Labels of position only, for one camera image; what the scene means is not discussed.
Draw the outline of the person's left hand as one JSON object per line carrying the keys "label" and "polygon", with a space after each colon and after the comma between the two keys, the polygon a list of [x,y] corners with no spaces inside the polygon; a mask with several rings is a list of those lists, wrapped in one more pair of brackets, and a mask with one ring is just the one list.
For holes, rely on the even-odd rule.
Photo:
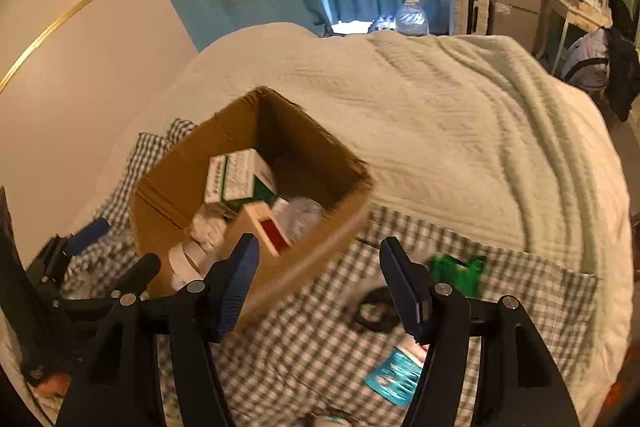
{"label": "person's left hand", "polygon": [[55,373],[40,381],[36,392],[45,398],[64,398],[72,382],[72,377],[66,373]]}

